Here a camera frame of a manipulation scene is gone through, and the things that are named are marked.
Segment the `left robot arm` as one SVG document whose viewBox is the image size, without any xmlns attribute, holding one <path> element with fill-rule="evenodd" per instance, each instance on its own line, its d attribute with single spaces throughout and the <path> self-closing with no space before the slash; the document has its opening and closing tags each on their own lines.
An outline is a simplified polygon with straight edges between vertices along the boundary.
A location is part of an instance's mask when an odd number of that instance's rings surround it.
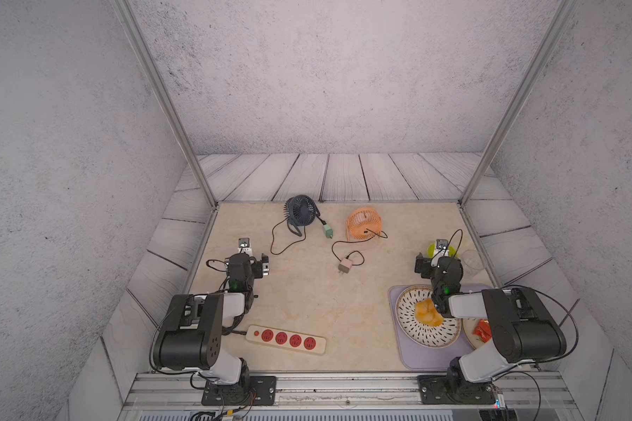
<svg viewBox="0 0 632 421">
<path fill-rule="evenodd" d="M 173 296 L 156 331 L 149 363 L 163 375 L 198 375 L 221 391 L 245 395 L 251 384 L 248 365 L 223 349 L 222 338 L 251 310 L 255 282 L 270 273 L 270 258 L 239 252 L 224 264 L 226 278 L 218 290 Z"/>
</svg>

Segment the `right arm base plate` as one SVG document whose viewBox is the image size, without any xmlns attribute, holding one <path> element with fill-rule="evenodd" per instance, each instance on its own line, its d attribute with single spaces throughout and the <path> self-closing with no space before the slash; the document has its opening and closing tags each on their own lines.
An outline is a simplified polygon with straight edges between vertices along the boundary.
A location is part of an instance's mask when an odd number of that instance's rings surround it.
<svg viewBox="0 0 632 421">
<path fill-rule="evenodd" d="M 491 383 L 471 383 L 447 375 L 417 377 L 423 405 L 495 405 L 498 402 Z"/>
</svg>

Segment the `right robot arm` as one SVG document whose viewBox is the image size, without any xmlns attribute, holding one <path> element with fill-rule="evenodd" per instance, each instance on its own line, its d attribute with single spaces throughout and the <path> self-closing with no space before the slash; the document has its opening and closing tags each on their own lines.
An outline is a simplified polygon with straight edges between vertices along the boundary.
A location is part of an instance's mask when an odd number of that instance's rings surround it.
<svg viewBox="0 0 632 421">
<path fill-rule="evenodd" d="M 492 337 L 454 358 L 443 375 L 420 375 L 425 405 L 493 405 L 493 382 L 521 364 L 559 361 L 572 354 L 563 331 L 547 310 L 541 291 L 527 286 L 462 291 L 463 265 L 448 250 L 418 254 L 414 272 L 430 280 L 431 307 L 445 322 L 484 319 Z"/>
</svg>

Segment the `dark blue desk fan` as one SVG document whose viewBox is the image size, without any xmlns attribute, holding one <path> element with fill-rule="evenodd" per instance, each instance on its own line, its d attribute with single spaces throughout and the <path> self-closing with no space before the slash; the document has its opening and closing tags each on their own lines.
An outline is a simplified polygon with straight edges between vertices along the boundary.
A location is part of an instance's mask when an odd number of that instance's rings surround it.
<svg viewBox="0 0 632 421">
<path fill-rule="evenodd" d="M 302 237 L 300 228 L 310 226 L 315 219 L 320 219 L 321 213 L 310 196 L 298 195 L 285 202 L 284 216 L 288 230 L 292 234 Z"/>
</svg>

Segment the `pink USB plug adapter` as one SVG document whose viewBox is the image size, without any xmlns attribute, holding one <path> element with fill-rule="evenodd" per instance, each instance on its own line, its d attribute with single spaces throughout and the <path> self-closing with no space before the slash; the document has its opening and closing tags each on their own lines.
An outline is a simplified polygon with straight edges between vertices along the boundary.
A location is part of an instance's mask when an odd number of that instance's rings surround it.
<svg viewBox="0 0 632 421">
<path fill-rule="evenodd" d="M 342 260 L 340 260 L 339 264 L 338 264 L 338 270 L 343 273 L 343 274 L 348 274 L 351 270 L 351 268 L 353 268 L 354 263 L 353 261 L 351 261 L 348 258 L 344 258 Z"/>
</svg>

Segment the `green USB plug adapter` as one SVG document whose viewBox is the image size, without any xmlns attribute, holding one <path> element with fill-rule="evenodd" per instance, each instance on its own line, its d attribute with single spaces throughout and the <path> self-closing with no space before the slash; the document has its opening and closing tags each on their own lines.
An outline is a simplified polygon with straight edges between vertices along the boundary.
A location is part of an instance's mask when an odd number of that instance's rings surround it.
<svg viewBox="0 0 632 421">
<path fill-rule="evenodd" d="M 325 235 L 326 235 L 326 237 L 328 239 L 333 238 L 334 231 L 333 231 L 332 227 L 329 224 L 324 224 L 323 225 L 323 230 L 324 230 L 324 233 L 325 233 Z"/>
</svg>

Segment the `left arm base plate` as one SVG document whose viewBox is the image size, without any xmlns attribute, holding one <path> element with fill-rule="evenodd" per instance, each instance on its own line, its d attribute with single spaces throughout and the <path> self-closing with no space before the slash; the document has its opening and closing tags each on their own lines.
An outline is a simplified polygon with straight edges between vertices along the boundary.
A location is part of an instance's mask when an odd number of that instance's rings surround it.
<svg viewBox="0 0 632 421">
<path fill-rule="evenodd" d="M 203 406 L 272 406 L 275 403 L 277 377 L 258 376 L 242 377 L 234 385 L 219 385 L 207 381 L 204 387 L 201 404 Z"/>
</svg>

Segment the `beige power strip red sockets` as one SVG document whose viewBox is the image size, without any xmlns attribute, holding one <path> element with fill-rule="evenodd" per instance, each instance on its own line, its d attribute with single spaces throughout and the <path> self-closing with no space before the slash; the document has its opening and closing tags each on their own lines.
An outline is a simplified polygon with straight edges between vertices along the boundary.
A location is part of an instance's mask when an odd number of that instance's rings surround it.
<svg viewBox="0 0 632 421">
<path fill-rule="evenodd" d="M 245 340 L 308 354 L 323 355 L 327 350 L 327 340 L 324 337 L 268 326 L 249 326 Z"/>
</svg>

